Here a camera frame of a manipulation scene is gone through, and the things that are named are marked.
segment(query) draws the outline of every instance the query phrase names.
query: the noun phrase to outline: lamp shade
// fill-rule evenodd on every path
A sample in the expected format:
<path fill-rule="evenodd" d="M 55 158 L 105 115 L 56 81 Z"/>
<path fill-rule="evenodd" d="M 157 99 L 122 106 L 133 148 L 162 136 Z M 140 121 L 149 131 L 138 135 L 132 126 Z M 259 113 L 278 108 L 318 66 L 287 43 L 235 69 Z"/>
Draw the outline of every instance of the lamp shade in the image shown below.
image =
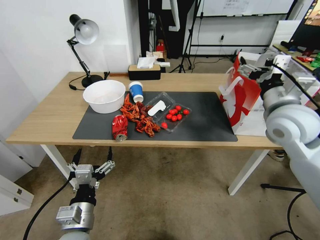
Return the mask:
<path fill-rule="evenodd" d="M 69 20 L 74 26 L 74 35 L 79 43 L 91 44 L 99 36 L 99 27 L 94 21 L 81 19 L 76 14 L 72 14 Z"/>

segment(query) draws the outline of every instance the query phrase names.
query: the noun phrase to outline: crushed can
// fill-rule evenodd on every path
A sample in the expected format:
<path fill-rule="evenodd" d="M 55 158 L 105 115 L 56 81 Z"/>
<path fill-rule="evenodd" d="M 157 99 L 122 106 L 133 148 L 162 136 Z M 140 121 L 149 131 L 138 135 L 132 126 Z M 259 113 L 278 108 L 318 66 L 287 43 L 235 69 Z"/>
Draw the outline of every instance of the crushed can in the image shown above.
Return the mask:
<path fill-rule="evenodd" d="M 128 138 L 128 120 L 124 115 L 117 115 L 112 121 L 112 136 L 116 141 Z"/>

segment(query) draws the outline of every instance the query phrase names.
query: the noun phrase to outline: red and white paper bag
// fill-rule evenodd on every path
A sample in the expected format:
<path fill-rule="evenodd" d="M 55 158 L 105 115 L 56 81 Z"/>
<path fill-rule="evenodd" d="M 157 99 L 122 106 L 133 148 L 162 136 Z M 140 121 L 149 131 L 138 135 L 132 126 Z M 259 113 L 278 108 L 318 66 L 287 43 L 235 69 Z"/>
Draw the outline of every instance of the red and white paper bag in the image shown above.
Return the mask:
<path fill-rule="evenodd" d="M 220 86 L 220 101 L 228 115 L 232 130 L 237 135 L 265 136 L 266 125 L 263 120 L 263 106 L 260 87 L 255 80 L 238 72 L 240 57 L 246 61 L 257 61 L 260 54 L 240 52 L 226 74 L 226 86 Z"/>

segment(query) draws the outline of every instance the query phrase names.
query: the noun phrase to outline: computer screen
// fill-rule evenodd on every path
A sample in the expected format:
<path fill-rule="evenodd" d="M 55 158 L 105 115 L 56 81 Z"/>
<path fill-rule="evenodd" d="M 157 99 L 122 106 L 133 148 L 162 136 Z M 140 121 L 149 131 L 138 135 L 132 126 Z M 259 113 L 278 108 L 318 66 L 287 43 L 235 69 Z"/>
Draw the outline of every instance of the computer screen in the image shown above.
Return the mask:
<path fill-rule="evenodd" d="M 289 44 L 320 50 L 320 0 L 312 2 Z"/>
<path fill-rule="evenodd" d="M 304 19 L 305 25 L 320 26 L 320 2 L 316 2 L 314 8 L 307 11 Z"/>

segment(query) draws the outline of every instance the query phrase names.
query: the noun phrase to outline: table top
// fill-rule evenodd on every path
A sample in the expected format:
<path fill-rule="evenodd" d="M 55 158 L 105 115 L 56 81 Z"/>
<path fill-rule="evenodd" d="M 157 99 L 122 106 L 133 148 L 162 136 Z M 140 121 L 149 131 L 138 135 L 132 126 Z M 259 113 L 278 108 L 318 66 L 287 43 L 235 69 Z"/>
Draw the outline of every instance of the table top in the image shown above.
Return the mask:
<path fill-rule="evenodd" d="M 278 49 L 279 51 L 281 51 L 281 52 L 283 52 L 283 53 L 285 53 L 287 55 L 290 55 L 294 61 L 299 63 L 301 66 L 303 66 L 307 70 L 313 71 L 314 69 L 316 69 L 314 67 L 311 67 L 310 62 L 305 63 L 305 62 L 302 62 L 299 59 L 297 59 L 297 57 L 301 57 L 302 56 L 302 53 L 300 53 L 298 51 L 295 51 L 294 53 L 289 53 L 288 49 L 286 47 L 282 46 L 281 44 L 273 44 L 273 47 L 275 47 L 276 49 Z"/>
<path fill-rule="evenodd" d="M 148 140 L 87 140 L 73 139 L 85 111 L 88 108 L 82 98 L 83 91 L 69 88 L 70 80 L 84 75 L 83 72 L 69 72 L 36 109 L 7 139 L 7 143 L 47 144 L 47 145 L 89 145 L 89 146 L 131 146 L 131 147 L 186 147 L 186 148 L 245 148 L 245 149 L 281 149 L 266 137 L 237 136 L 237 142 L 204 142 L 204 141 L 148 141 Z M 81 79 L 73 84 L 82 88 Z M 109 77 L 128 86 L 128 77 Z M 162 73 L 160 80 L 143 81 L 144 91 L 185 91 L 216 92 L 219 85 L 226 81 L 225 74 L 183 74 Z"/>

